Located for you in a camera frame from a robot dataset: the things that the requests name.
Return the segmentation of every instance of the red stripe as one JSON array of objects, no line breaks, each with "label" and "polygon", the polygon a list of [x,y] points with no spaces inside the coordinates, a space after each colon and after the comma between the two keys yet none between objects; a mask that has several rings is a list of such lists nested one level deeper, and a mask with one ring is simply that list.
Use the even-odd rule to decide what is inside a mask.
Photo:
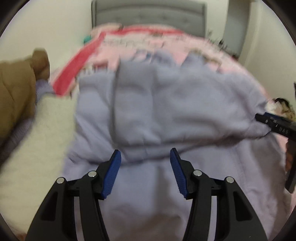
[{"label": "red stripe", "polygon": [[101,32],[99,37],[89,44],[84,46],[63,68],[60,75],[53,83],[53,89],[57,95],[65,95],[69,90],[73,78],[79,73],[83,68],[85,62],[88,60],[89,56],[101,45],[106,34],[114,35],[125,35],[130,32],[136,33],[162,33],[162,34],[183,34],[184,32],[178,29],[172,30],[161,30],[161,29],[151,29],[151,28],[141,28],[141,27],[130,27],[123,30],[107,31]]},{"label": "red stripe", "polygon": [[59,77],[53,83],[53,89],[57,95],[65,95],[69,89],[72,79],[79,73],[83,68],[85,62],[89,56],[95,51],[95,49],[103,42],[106,36],[105,32],[102,32],[100,36],[91,41],[88,45],[83,47],[73,59],[67,64],[62,70]]}]

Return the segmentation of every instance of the lavender fabric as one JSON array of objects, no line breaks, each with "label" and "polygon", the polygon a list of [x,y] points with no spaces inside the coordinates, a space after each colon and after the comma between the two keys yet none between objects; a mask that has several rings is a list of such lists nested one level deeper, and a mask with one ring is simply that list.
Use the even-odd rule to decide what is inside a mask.
[{"label": "lavender fabric", "polygon": [[[47,80],[36,81],[36,104],[42,98],[42,96],[47,93],[54,94],[51,84],[49,84]],[[9,157],[13,150],[22,141],[22,139],[30,130],[33,122],[34,118],[21,121],[12,130],[8,139],[2,145],[0,145],[0,164],[2,164]]]},{"label": "lavender fabric", "polygon": [[[212,72],[199,57],[183,66],[157,52],[80,80],[76,135],[63,176],[81,178],[122,153],[112,193],[100,207],[110,240],[182,240],[191,201],[179,193],[170,149],[217,179],[232,176],[269,239],[287,220],[284,153],[254,120],[265,97],[248,77]],[[215,236],[215,202],[209,241]]]}]

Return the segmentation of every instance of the white wall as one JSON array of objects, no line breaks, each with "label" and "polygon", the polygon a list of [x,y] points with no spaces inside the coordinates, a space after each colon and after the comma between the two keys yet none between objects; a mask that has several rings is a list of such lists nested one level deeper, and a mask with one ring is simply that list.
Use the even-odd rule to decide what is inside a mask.
[{"label": "white wall", "polygon": [[47,50],[51,69],[66,63],[91,31],[91,0],[30,0],[0,38],[0,60]]},{"label": "white wall", "polygon": [[288,99],[296,109],[296,46],[277,15],[262,1],[253,4],[240,62],[274,98]]},{"label": "white wall", "polygon": [[207,3],[206,30],[212,30],[212,40],[222,39],[228,12],[229,0],[197,0]]}]

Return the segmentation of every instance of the white sheet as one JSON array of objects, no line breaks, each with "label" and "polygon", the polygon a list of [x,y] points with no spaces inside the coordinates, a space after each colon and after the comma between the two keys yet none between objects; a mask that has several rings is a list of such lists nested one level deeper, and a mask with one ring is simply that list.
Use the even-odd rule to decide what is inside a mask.
[{"label": "white sheet", "polygon": [[60,176],[74,133],[76,101],[45,96],[31,132],[1,167],[0,211],[10,226],[27,232],[39,205]]}]

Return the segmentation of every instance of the pink fleece blanket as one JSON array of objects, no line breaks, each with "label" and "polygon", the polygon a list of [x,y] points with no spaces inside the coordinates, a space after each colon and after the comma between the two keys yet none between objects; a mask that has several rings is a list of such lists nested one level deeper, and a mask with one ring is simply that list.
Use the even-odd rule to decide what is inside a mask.
[{"label": "pink fleece blanket", "polygon": [[188,35],[178,29],[149,26],[131,26],[122,30],[104,27],[56,75],[51,83],[58,95],[69,95],[76,86],[75,78],[86,69],[116,70],[119,59],[148,59],[155,50],[169,52],[176,63],[182,64],[188,53],[204,56],[214,71],[239,72],[264,88],[236,60],[204,38]]}]

